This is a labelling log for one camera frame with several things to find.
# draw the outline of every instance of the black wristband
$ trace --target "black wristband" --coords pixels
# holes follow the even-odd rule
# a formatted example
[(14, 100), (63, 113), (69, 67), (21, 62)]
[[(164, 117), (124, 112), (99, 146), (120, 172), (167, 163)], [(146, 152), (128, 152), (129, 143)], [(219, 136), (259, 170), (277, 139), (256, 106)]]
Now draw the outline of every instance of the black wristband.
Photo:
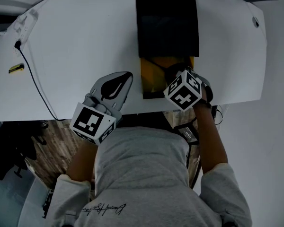
[(205, 104), (206, 107), (212, 108), (212, 105), (211, 105), (209, 102), (205, 101), (204, 99), (200, 99), (200, 100), (197, 102), (197, 104)]

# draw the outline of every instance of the white table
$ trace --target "white table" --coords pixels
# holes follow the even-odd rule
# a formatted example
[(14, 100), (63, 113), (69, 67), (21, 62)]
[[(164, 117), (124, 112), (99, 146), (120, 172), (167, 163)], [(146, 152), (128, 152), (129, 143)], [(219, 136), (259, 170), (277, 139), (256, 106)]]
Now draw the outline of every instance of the white table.
[[(266, 65), (262, 11), (242, 0), (196, 1), (195, 70), (210, 81), (213, 104), (259, 99)], [(34, 9), (38, 21), (23, 53), (58, 118), (71, 118), (96, 80), (117, 71), (134, 75), (123, 114), (175, 109), (164, 98), (142, 98), (135, 0), (45, 0)], [(254, 27), (252, 13), (261, 28)], [(52, 119), (28, 68), (8, 74), (24, 62), (12, 55), (14, 40), (11, 26), (0, 37), (0, 121)]]

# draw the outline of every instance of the power strip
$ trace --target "power strip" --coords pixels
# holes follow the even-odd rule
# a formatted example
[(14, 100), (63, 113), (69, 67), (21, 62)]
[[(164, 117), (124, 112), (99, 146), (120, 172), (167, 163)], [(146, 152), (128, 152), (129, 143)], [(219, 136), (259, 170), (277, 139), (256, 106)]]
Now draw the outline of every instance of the power strip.
[[(37, 17), (33, 14), (33, 11), (25, 13), (17, 18), (17, 20), (12, 25), (15, 30), (15, 42), (20, 40), (20, 49), (23, 51), (24, 45), (28, 40), (30, 33), (32, 32), (35, 24), (37, 22)], [(13, 43), (13, 54), (15, 57), (19, 57), (20, 52), (14, 47)]]

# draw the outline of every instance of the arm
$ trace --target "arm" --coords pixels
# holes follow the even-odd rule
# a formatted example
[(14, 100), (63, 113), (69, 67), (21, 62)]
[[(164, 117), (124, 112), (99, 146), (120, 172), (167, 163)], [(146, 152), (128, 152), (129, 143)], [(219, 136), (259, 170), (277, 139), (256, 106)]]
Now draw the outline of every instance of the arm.
[[(206, 98), (204, 88), (202, 95)], [(204, 173), (200, 198), (221, 216), (223, 225), (232, 223), (237, 227), (249, 227), (252, 225), (249, 207), (228, 164), (211, 110), (203, 104), (196, 104), (194, 111), (198, 119), (201, 166)]]
[(83, 141), (66, 175), (58, 177), (46, 216), (46, 226), (73, 226), (84, 206), (89, 203), (97, 149), (96, 145)]
[[(202, 95), (203, 98), (206, 98), (204, 88), (202, 88)], [(196, 104), (194, 105), (194, 111), (198, 119), (201, 166), (205, 174), (219, 163), (228, 163), (228, 160), (218, 130), (214, 124), (211, 110), (204, 104)]]
[(84, 141), (71, 161), (66, 174), (74, 181), (91, 181), (98, 146)]

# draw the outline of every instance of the person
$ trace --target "person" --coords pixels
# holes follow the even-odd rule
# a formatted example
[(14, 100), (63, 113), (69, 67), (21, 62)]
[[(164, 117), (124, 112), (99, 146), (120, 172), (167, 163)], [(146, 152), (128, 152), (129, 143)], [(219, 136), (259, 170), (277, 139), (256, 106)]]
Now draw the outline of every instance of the person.
[[(57, 179), (46, 226), (251, 226), (211, 110), (197, 103), (194, 111), (204, 174), (200, 196), (188, 184), (189, 146), (181, 136), (117, 128), (99, 147), (87, 141), (79, 147)], [(89, 201), (94, 166), (96, 197)]]

